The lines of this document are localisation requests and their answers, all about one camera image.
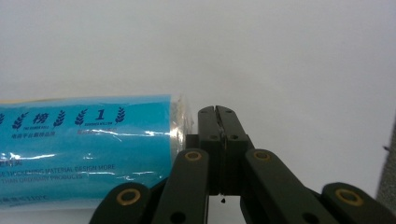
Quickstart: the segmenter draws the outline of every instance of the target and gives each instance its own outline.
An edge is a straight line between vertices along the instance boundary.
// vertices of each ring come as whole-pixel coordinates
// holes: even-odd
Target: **cylindrical package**
[[[171,95],[0,104],[0,211],[94,207],[169,175],[191,115]]]

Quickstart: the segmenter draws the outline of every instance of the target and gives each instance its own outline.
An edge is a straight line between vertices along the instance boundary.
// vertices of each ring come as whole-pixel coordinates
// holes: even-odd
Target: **roll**
[[[92,208],[168,177],[192,119],[182,96],[0,104],[0,210]]]

